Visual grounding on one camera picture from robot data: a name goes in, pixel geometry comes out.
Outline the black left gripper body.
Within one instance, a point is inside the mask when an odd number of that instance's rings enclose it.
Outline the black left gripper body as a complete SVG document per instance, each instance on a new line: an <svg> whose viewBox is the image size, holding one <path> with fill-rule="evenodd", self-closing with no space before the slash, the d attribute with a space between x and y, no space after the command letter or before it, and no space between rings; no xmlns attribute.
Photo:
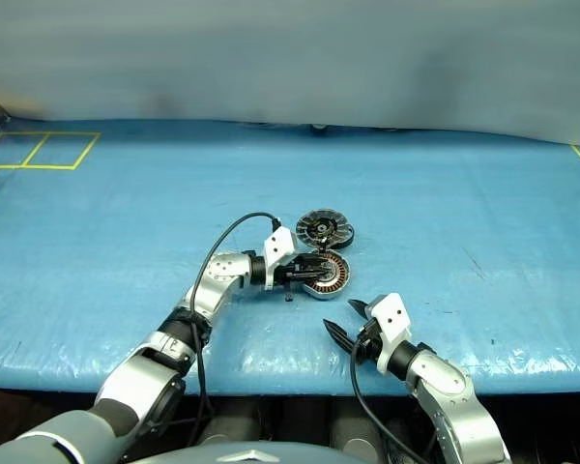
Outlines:
<svg viewBox="0 0 580 464"><path fill-rule="evenodd" d="M274 271L274 286L282 286L284 289L284 300L292 302L294 300L292 285L298 282L301 275L319 274L319 272L303 272L300 269L299 256L295 257L288 264L279 265Z"/></svg>

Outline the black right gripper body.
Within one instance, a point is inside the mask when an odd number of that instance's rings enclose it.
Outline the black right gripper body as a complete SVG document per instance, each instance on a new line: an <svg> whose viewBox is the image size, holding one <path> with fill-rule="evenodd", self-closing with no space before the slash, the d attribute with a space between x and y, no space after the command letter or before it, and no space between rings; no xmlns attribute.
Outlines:
<svg viewBox="0 0 580 464"><path fill-rule="evenodd" d="M381 326L376 318L369 319L351 344L352 365L364 362L377 363L383 349Z"/></svg>

